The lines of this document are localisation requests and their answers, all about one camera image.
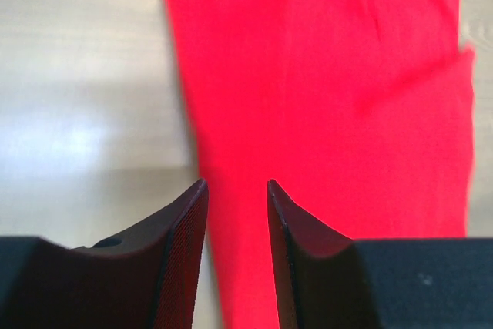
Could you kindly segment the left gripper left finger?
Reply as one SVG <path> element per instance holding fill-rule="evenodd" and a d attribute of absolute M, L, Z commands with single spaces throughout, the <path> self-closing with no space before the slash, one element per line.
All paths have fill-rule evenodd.
<path fill-rule="evenodd" d="M 197 180 L 171 204 L 92 247 L 1 239 L 3 328 L 189 328 L 209 190 Z"/>

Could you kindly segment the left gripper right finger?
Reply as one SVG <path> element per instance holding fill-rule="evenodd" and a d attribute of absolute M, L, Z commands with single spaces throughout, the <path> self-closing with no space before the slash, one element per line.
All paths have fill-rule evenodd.
<path fill-rule="evenodd" d="M 282 328 L 490 328 L 489 238 L 353 240 L 267 184 Z"/>

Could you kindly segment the red t-shirt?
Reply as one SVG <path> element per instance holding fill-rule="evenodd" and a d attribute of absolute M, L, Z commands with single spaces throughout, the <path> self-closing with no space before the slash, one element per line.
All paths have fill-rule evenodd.
<path fill-rule="evenodd" d="M 460 0 L 166 0 L 227 328 L 279 325 L 267 182 L 353 238 L 464 237 Z"/>

